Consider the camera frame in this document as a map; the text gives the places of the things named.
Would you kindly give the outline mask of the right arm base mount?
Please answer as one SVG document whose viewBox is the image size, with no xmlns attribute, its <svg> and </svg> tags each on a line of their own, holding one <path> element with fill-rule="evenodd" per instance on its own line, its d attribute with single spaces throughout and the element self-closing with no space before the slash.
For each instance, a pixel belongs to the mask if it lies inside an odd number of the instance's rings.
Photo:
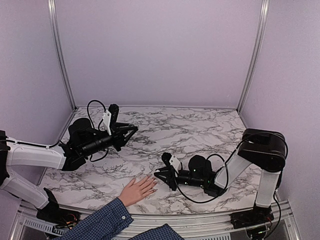
<svg viewBox="0 0 320 240">
<path fill-rule="evenodd" d="M 230 222 L 234 229 L 269 223 L 274 219 L 271 206 L 265 208 L 254 205 L 251 210 L 234 212 L 230 215 Z"/>
</svg>

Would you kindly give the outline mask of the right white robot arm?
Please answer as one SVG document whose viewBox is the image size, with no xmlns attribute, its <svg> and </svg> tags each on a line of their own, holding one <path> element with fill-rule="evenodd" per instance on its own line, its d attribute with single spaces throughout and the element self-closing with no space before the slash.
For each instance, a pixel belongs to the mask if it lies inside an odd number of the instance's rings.
<svg viewBox="0 0 320 240">
<path fill-rule="evenodd" d="M 258 192 L 254 208 L 248 212 L 247 219 L 258 224 L 267 216 L 280 178 L 289 148 L 285 136 L 276 131 L 247 128 L 241 141 L 228 159 L 224 159 L 222 167 L 214 171 L 209 157 L 194 155 L 184 170 L 178 158 L 168 152 L 161 156 L 164 167 L 155 171 L 154 176 L 172 191 L 181 185 L 202 188 L 204 193 L 215 200 L 222 196 L 231 184 L 251 165 L 261 170 Z"/>
</svg>

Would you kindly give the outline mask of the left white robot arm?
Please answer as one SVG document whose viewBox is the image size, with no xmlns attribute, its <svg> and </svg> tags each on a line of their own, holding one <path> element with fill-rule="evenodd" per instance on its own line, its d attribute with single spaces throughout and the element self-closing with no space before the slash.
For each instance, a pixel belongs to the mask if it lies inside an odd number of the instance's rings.
<svg viewBox="0 0 320 240">
<path fill-rule="evenodd" d="M 68 127 L 69 140 L 55 146 L 23 143 L 0 133 L 0 188 L 31 203 L 53 223 L 63 219 L 54 195 L 25 179 L 13 170 L 14 166 L 46 167 L 75 171 L 97 152 L 113 147 L 120 151 L 138 127 L 129 123 L 108 122 L 105 131 L 94 129 L 88 118 L 79 118 Z"/>
</svg>

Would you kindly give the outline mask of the blue checkered sleeve forearm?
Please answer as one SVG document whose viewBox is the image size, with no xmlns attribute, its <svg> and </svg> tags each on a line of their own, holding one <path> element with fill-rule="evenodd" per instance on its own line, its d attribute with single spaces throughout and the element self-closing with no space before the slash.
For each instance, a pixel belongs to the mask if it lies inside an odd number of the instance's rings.
<svg viewBox="0 0 320 240">
<path fill-rule="evenodd" d="M 57 240 L 110 240 L 133 222 L 119 198 L 87 216 Z"/>
</svg>

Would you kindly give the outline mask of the person's bare hand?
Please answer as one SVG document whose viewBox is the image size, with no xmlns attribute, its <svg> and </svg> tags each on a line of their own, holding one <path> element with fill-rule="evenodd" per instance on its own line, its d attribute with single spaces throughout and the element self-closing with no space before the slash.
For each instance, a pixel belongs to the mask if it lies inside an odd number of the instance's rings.
<svg viewBox="0 0 320 240">
<path fill-rule="evenodd" d="M 155 189 L 156 184 L 156 179 L 151 175 L 147 175 L 139 181 L 134 178 L 123 188 L 117 198 L 125 207 L 132 206 L 155 193 L 157 191 Z"/>
</svg>

